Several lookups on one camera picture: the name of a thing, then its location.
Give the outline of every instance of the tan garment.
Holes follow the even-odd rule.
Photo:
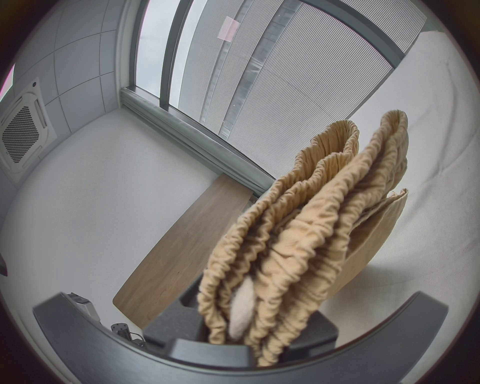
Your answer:
[[[312,139],[294,169],[218,243],[198,295],[211,343],[225,343],[232,290],[252,262],[257,300],[244,344],[264,366],[274,364],[300,334],[329,289],[340,289],[383,244],[407,195],[386,197],[407,167],[407,117],[386,113],[356,156],[358,135],[351,121],[339,121]],[[391,228],[379,236],[382,221]],[[352,252],[350,236],[356,244]]]

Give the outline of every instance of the wall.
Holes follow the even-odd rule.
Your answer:
[[[13,86],[0,102],[0,115],[39,77],[43,101],[57,134],[51,150],[87,123],[117,108],[115,46],[124,2],[60,0],[22,48]],[[36,159],[30,172],[47,153]],[[18,187],[0,171],[0,228]]]
[[[74,380],[32,307],[58,292],[94,304],[102,324],[139,329],[112,299],[217,175],[123,109],[54,149],[19,189],[0,233],[0,290],[31,338]]]
[[[441,32],[421,33],[378,91],[351,117],[360,149],[382,115],[408,116],[409,189],[391,236],[369,265],[320,310],[339,327],[342,345],[379,324],[416,291],[449,306],[437,337],[402,380],[416,382],[441,356],[480,290],[480,93]]]

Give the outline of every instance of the beige fabric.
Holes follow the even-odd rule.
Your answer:
[[[386,113],[369,145],[355,156],[358,135],[351,121],[339,121],[312,139],[297,155],[294,169],[218,243],[198,295],[211,343],[225,343],[232,290],[252,269],[257,300],[243,342],[252,347],[260,366],[274,364],[329,289],[340,289],[358,273],[340,275],[342,267],[359,268],[382,245],[390,231],[380,240],[373,218],[380,219],[380,213],[395,217],[385,216],[387,212],[399,215],[403,205],[393,204],[404,204],[407,195],[386,197],[407,167],[407,117],[400,111]],[[358,249],[367,251],[346,264],[354,234],[364,239]],[[338,276],[341,281],[334,286]]]

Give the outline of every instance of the wooden board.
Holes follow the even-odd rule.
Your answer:
[[[113,304],[144,328],[202,273],[251,196],[247,187],[220,175],[138,265]]]

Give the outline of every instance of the folded cloth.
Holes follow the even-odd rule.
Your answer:
[[[358,154],[355,124],[333,123],[239,217],[213,250],[200,283],[199,312],[210,343],[227,341],[228,322],[241,324],[245,330],[233,333],[243,334],[258,365],[276,363],[320,304],[370,261],[408,194],[387,197],[407,169],[407,124],[404,112],[386,113]],[[232,295],[247,274],[255,293],[252,320],[237,321],[230,318]]]

